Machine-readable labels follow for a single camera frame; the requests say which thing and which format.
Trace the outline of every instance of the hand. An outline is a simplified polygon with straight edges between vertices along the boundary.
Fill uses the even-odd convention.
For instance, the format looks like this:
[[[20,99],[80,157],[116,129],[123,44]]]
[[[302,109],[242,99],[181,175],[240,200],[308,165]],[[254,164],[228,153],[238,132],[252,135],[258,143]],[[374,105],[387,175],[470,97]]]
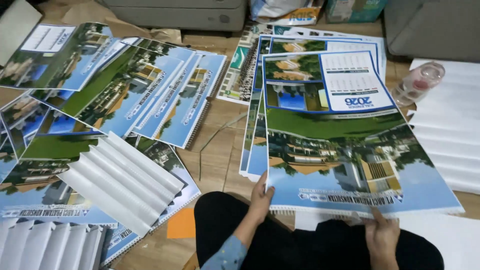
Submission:
[[[399,220],[386,220],[377,208],[372,208],[372,214],[375,219],[365,222],[372,270],[397,270],[395,251],[400,236]]]
[[[272,200],[273,193],[275,192],[275,188],[271,186],[268,188],[267,192],[264,193],[266,180],[267,171],[262,174],[258,182],[255,184],[255,187],[253,187],[251,197],[252,203],[250,204],[247,213],[247,216],[254,219],[257,224],[260,224],[265,220],[270,207],[270,201]]]

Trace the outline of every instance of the blue patterned sleeve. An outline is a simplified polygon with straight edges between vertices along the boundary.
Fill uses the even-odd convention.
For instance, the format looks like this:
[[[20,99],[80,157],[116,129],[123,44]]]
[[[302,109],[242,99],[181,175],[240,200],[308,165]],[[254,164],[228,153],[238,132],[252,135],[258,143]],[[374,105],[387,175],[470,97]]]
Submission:
[[[220,250],[204,263],[201,270],[238,270],[246,255],[245,245],[232,235]]]

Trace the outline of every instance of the orange paper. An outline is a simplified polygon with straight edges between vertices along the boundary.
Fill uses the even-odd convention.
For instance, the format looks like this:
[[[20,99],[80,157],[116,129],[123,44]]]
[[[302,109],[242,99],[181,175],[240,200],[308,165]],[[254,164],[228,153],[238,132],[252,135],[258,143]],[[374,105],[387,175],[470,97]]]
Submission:
[[[168,220],[167,238],[195,237],[193,208],[183,208]]]

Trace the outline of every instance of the plastic bag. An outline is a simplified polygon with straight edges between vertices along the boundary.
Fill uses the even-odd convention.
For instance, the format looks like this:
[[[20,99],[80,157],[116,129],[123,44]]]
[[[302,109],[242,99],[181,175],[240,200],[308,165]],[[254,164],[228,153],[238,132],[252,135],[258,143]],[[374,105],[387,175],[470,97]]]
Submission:
[[[269,25],[313,25],[324,0],[250,0],[251,18]]]

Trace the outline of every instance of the black pants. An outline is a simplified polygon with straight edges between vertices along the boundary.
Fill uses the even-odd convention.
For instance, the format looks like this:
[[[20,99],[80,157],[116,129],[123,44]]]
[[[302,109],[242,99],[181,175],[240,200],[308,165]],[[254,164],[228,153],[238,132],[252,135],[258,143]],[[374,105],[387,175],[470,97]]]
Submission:
[[[200,267],[232,235],[248,210],[223,192],[200,197],[195,205]],[[400,269],[443,269],[442,255],[425,238],[402,230],[396,248]],[[266,218],[253,237],[242,269],[370,269],[364,226],[326,221],[315,232],[293,232]]]

